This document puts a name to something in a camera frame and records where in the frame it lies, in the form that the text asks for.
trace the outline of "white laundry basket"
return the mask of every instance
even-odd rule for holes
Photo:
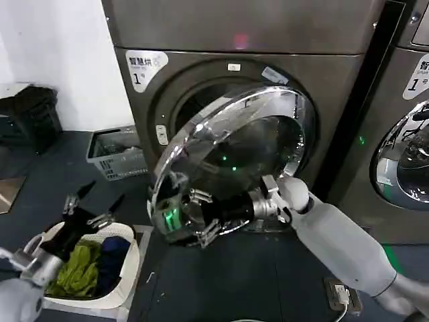
[[[37,240],[38,245],[42,242],[52,239],[55,234],[61,229],[64,222],[58,223],[49,229],[47,232],[35,236],[26,246],[26,248],[33,247],[32,243]],[[80,307],[84,309],[113,309],[121,306],[128,298],[135,279],[137,278],[137,271],[139,268],[140,252],[137,241],[135,240],[134,231],[130,226],[122,223],[112,223],[110,226],[103,228],[94,235],[84,235],[82,239],[92,240],[97,243],[102,243],[107,237],[120,236],[129,241],[130,246],[122,265],[121,273],[119,275],[120,281],[116,287],[107,295],[96,299],[59,299],[56,297],[46,296],[45,299],[61,305],[68,305],[70,307]]]

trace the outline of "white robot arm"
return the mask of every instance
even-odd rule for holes
[[[63,212],[64,225],[49,241],[33,239],[22,250],[11,253],[0,248],[0,259],[6,258],[21,272],[19,278],[0,282],[1,322],[33,322],[42,310],[44,292],[81,237],[96,233],[114,222],[112,213],[121,204],[120,197],[106,213],[96,216],[79,207],[79,200],[95,182],[83,186],[67,197]]]
[[[292,220],[300,241],[345,285],[389,311],[429,317],[429,286],[398,274],[381,245],[342,211],[322,203],[300,179],[265,177],[263,182],[271,185],[271,199],[280,209],[279,199],[288,204],[290,212],[280,216]]]

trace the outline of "green clothing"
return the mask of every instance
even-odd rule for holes
[[[100,244],[81,240],[71,253],[69,261],[61,267],[57,279],[46,290],[46,295],[91,297],[99,276],[97,258],[100,252]]]

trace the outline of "washing machine door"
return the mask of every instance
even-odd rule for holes
[[[387,201],[429,211],[429,101],[417,104],[391,129],[372,167],[373,183]]]
[[[310,156],[316,114],[304,94],[251,85],[197,113],[176,134],[155,168],[148,213],[169,242],[195,241],[210,223],[185,197],[191,189],[218,200],[254,189],[261,176],[293,176]],[[223,223],[221,233],[246,222]]]

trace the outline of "sticker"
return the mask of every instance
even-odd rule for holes
[[[230,72],[239,72],[241,70],[241,64],[228,64],[228,70]]]
[[[265,67],[261,75],[273,83],[286,85],[289,81],[285,76],[270,67]]]
[[[429,89],[429,54],[424,55],[417,63],[402,97],[406,100],[413,99],[426,89]]]
[[[167,137],[167,128],[165,125],[157,125],[156,128],[156,137],[158,138],[158,142],[162,146],[168,145],[168,137]]]
[[[127,50],[129,76],[136,92],[142,93],[152,78],[168,63],[165,52],[152,50]]]

